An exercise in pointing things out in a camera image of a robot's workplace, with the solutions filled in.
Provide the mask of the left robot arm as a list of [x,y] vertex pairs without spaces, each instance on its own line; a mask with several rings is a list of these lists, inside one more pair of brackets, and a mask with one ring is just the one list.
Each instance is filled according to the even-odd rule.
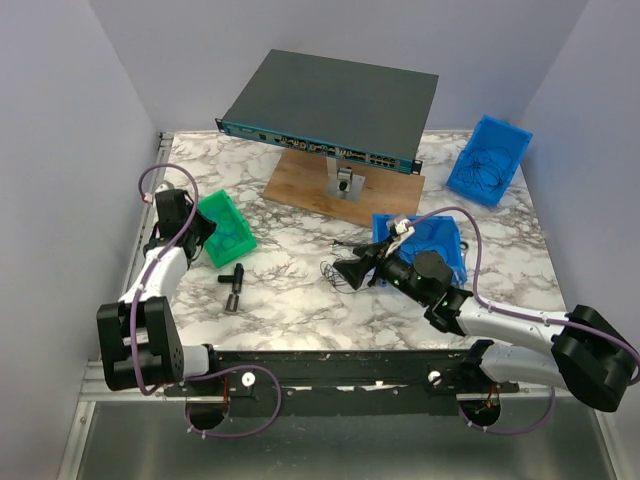
[[206,345],[184,346],[170,308],[182,277],[216,224],[193,208],[185,190],[155,194],[158,219],[143,248],[144,266],[129,290],[97,311],[106,385],[112,391],[174,384],[187,379],[201,395],[222,380]]

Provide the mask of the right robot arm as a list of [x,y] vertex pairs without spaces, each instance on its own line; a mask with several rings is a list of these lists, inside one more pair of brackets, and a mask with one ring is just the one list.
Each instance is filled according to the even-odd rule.
[[510,310],[456,287],[438,252],[420,252],[408,263],[390,247],[390,241],[357,247],[353,258],[333,267],[353,289],[367,275],[397,288],[425,307],[426,319],[443,333],[488,338],[482,356],[460,367],[467,389],[524,381],[565,389],[596,410],[618,409],[635,380],[639,354],[597,310]]

